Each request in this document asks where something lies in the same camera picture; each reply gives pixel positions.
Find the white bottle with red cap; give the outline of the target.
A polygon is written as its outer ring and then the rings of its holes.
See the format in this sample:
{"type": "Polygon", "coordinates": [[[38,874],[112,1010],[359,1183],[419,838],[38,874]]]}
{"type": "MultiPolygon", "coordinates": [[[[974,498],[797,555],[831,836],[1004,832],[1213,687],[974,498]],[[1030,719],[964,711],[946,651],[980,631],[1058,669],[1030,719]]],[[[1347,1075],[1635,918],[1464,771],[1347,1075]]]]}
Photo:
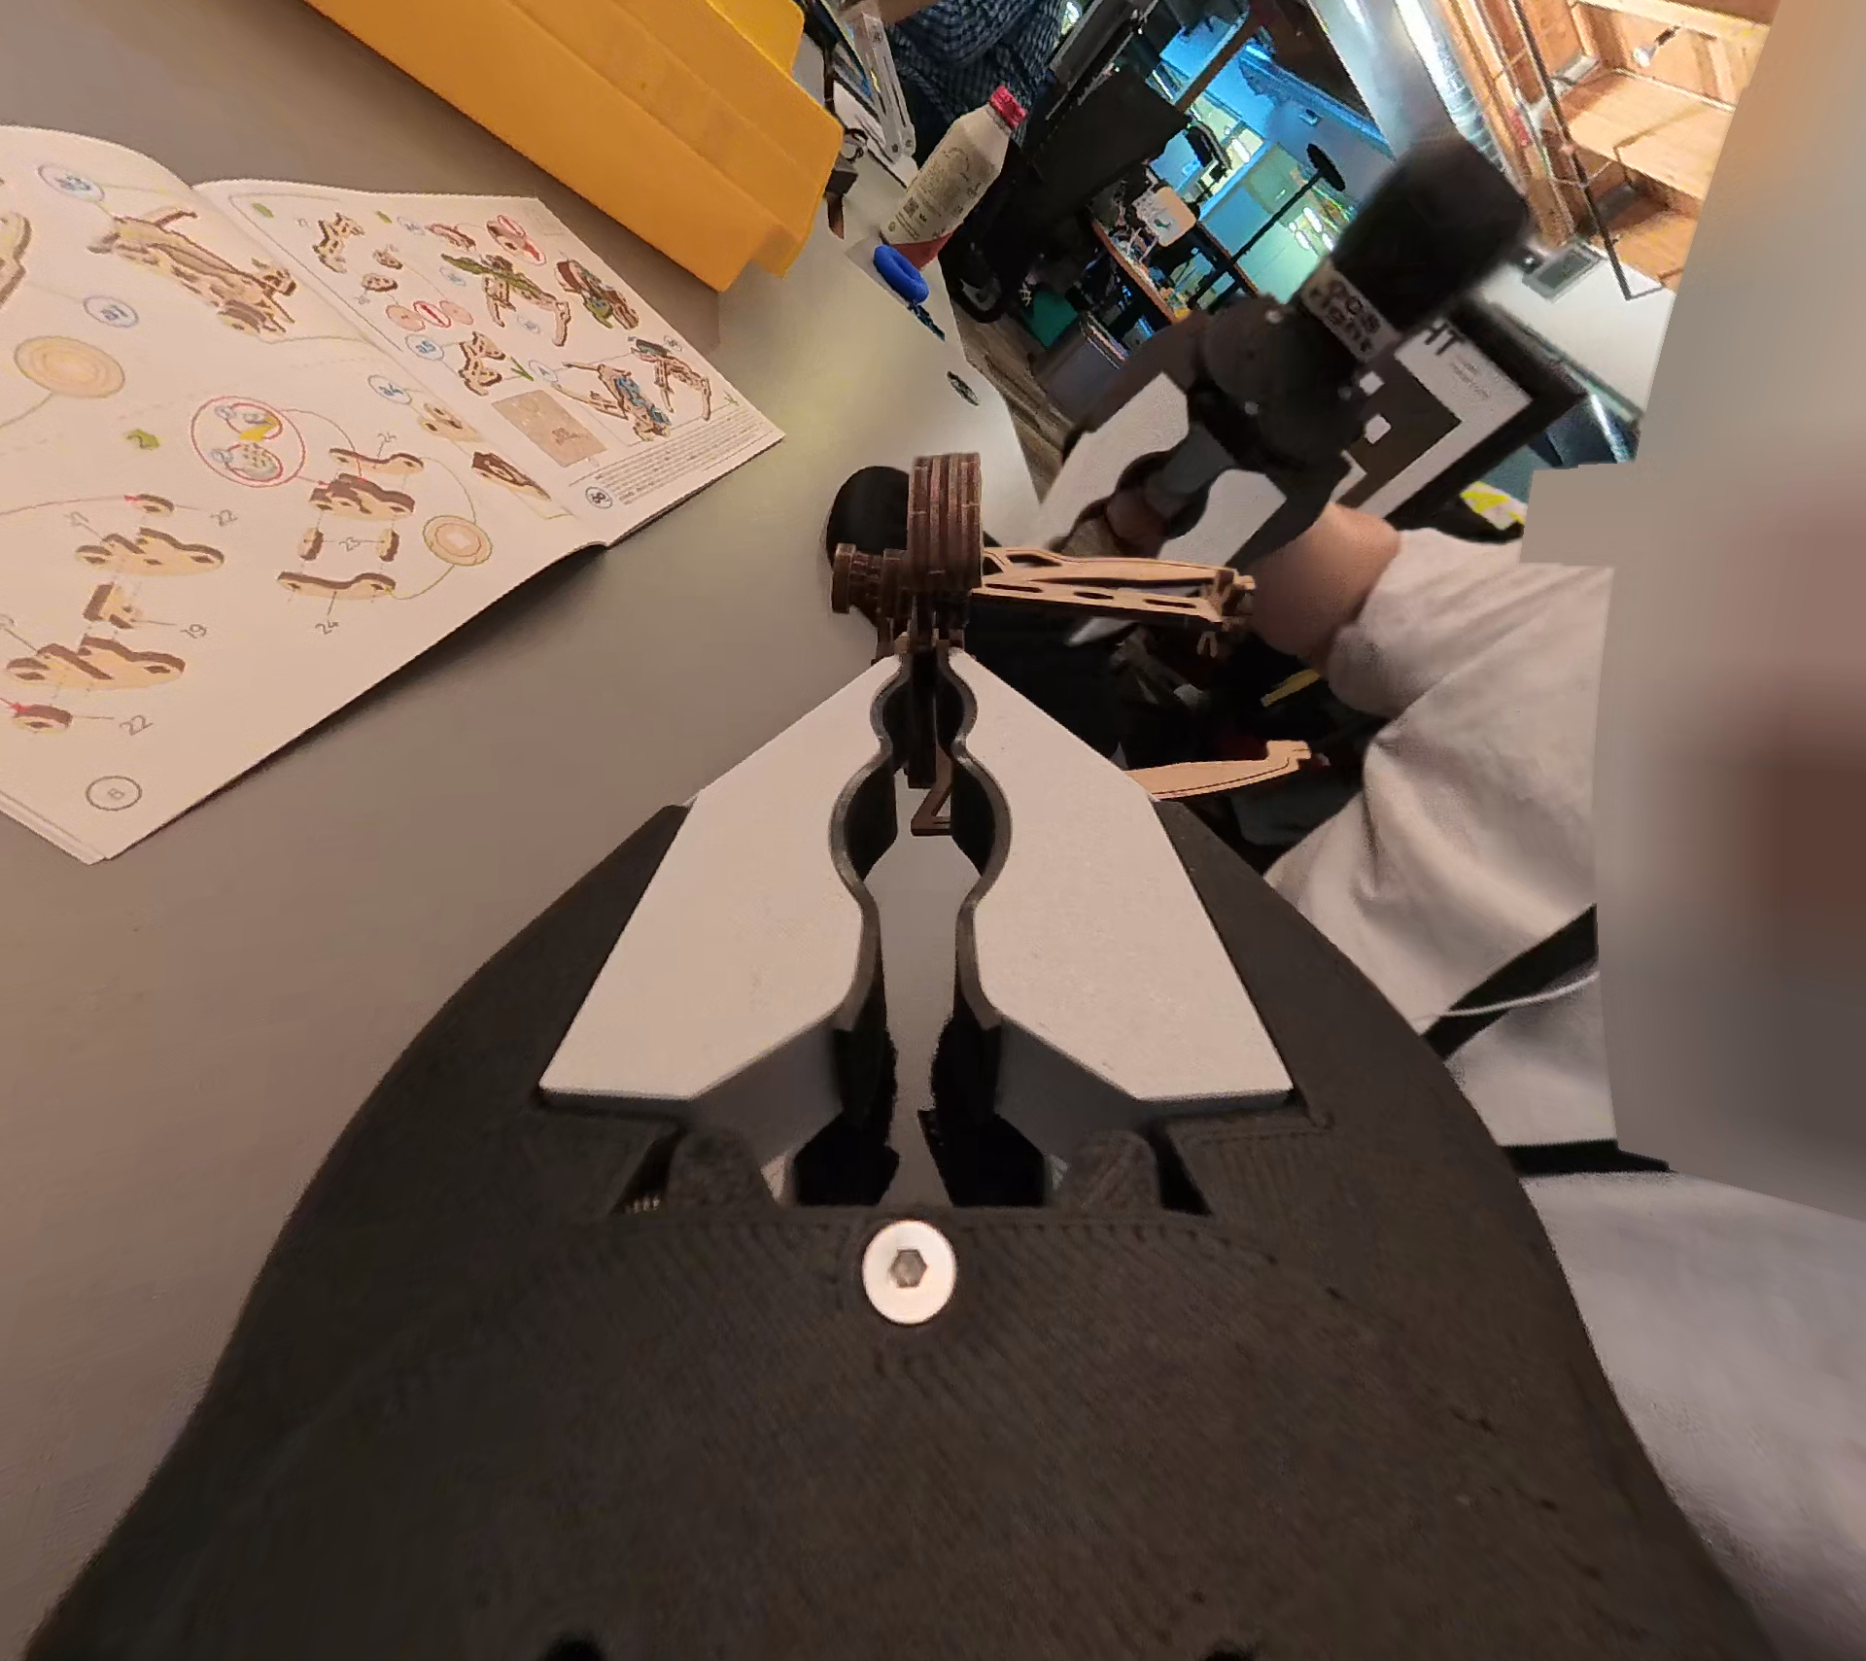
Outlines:
{"type": "Polygon", "coordinates": [[[1000,179],[1024,117],[1022,97],[998,85],[954,119],[879,229],[881,243],[916,269],[936,259],[1000,179]]]}

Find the person's right forearm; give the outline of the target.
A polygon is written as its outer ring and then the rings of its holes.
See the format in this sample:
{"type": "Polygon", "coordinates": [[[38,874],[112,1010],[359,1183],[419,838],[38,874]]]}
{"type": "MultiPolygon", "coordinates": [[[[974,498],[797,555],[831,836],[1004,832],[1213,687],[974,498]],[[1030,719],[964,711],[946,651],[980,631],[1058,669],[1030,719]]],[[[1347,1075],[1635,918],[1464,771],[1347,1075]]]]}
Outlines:
{"type": "Polygon", "coordinates": [[[1498,1143],[1611,1151],[1592,922],[1611,573],[1331,506],[1253,579],[1261,637],[1378,723],[1359,790],[1269,882],[1498,1143]]]}

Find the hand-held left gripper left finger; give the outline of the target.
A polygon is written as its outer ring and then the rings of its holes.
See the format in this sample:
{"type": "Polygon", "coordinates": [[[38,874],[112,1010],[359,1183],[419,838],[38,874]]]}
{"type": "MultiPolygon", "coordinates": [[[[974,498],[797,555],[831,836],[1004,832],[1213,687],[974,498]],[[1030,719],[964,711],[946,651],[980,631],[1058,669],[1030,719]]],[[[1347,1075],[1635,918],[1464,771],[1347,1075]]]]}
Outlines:
{"type": "Polygon", "coordinates": [[[849,1101],[839,1041],[881,978],[899,838],[891,657],[705,787],[550,1059],[552,1105],[725,1129],[759,1163],[849,1101]]]}

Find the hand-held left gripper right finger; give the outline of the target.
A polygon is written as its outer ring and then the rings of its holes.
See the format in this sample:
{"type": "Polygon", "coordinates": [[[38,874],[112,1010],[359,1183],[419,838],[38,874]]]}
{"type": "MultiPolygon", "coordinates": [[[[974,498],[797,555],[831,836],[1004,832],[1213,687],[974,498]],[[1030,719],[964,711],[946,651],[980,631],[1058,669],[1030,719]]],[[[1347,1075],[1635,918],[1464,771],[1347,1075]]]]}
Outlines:
{"type": "Polygon", "coordinates": [[[1291,1069],[1151,794],[970,655],[954,826],[984,836],[956,930],[992,1103],[1046,1157],[1090,1135],[1275,1111],[1291,1069]]]}

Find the blue cap object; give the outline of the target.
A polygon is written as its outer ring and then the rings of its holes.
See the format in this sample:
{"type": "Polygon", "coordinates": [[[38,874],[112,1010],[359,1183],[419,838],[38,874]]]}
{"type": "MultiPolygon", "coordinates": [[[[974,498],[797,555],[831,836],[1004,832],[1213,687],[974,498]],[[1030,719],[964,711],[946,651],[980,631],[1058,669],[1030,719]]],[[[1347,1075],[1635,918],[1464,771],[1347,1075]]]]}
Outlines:
{"type": "Polygon", "coordinates": [[[875,243],[873,267],[901,305],[936,338],[946,340],[944,326],[934,318],[932,287],[922,269],[889,243],[875,243]]]}

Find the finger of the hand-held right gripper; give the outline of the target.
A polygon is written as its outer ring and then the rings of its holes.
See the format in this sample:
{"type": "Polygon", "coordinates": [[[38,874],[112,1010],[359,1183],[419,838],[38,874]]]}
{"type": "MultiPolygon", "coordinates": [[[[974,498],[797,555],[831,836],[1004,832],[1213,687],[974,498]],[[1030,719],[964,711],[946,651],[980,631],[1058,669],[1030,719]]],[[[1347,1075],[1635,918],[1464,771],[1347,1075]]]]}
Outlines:
{"type": "Polygon", "coordinates": [[[1227,468],[1207,488],[1207,563],[1245,571],[1305,534],[1341,486],[1341,468],[1275,478],[1227,468]]]}
{"type": "Polygon", "coordinates": [[[1082,432],[1038,508],[1038,544],[1062,548],[1092,518],[1124,548],[1161,548],[1191,522],[1211,484],[1211,438],[1185,392],[1151,376],[1106,422],[1082,432]]]}

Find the illustrated instruction booklet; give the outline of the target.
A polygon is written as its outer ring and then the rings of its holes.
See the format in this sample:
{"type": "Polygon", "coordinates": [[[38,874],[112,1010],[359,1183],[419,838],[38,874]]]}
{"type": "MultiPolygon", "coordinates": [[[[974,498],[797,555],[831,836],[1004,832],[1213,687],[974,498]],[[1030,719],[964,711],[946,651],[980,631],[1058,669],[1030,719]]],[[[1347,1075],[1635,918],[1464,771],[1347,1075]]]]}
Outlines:
{"type": "Polygon", "coordinates": [[[548,203],[2,131],[2,806],[124,854],[781,430],[548,203]]]}

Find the black office chair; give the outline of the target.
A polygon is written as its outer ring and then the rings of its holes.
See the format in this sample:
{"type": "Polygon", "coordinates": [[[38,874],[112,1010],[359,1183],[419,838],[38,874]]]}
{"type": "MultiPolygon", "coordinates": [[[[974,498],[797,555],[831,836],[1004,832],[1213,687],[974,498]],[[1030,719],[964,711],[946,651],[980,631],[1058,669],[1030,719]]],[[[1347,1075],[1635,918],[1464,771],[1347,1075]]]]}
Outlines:
{"type": "Polygon", "coordinates": [[[1002,318],[1034,275],[1088,247],[1094,205],[1187,123],[1189,113],[1140,74],[1114,72],[1016,143],[940,261],[956,311],[1002,318]]]}

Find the brown wooden model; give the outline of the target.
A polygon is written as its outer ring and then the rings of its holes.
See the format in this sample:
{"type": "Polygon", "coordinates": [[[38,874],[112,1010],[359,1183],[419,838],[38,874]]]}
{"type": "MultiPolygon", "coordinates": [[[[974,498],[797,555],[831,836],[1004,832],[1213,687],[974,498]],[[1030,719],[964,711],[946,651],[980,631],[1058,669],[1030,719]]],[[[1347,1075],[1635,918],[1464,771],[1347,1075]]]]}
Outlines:
{"type": "Polygon", "coordinates": [[[950,653],[980,665],[1112,761],[1140,757],[1159,798],[1279,783],[1317,757],[1301,741],[1243,741],[1193,755],[1173,727],[1177,687],[1213,673],[1253,623],[1255,585],[1229,567],[1004,548],[982,524],[974,454],[869,466],[833,500],[825,551],[831,605],[875,623],[877,651],[911,669],[899,765],[922,802],[912,830],[950,828],[962,703],[950,653]]]}

